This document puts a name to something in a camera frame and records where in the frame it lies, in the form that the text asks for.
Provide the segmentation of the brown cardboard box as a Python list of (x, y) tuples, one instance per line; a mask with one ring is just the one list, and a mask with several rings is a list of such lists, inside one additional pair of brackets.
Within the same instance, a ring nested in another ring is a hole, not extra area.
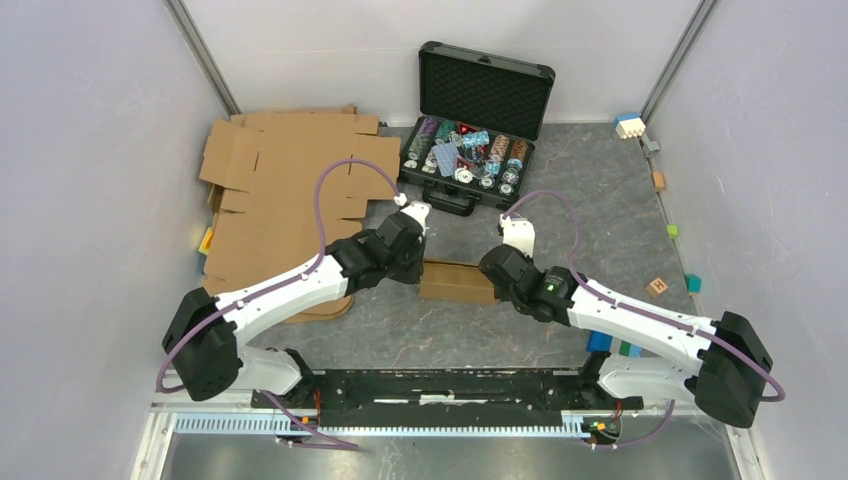
[(466, 304), (497, 303), (493, 284), (476, 264), (425, 259), (418, 285), (422, 299)]

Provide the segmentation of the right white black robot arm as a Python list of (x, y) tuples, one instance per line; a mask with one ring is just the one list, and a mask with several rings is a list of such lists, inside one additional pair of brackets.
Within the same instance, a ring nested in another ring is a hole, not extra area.
[(753, 425), (773, 367), (752, 323), (726, 311), (718, 320), (674, 312), (620, 295), (565, 267), (538, 269), (509, 245), (483, 256), (495, 297), (543, 323), (597, 331), (649, 351), (627, 360), (610, 354), (577, 382), (580, 400), (602, 408), (614, 398), (694, 403), (715, 420)]

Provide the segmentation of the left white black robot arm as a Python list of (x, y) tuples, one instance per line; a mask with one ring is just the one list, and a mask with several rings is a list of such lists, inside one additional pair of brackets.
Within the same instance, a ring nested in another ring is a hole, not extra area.
[(162, 346), (184, 391), (195, 402), (227, 390), (265, 390), (290, 407), (306, 405), (314, 381), (305, 363), (286, 350), (253, 348), (270, 327), (316, 305), (344, 299), (382, 280), (415, 284), (423, 273), (430, 208), (413, 202), (376, 229), (331, 243), (303, 266), (241, 290), (184, 295)]

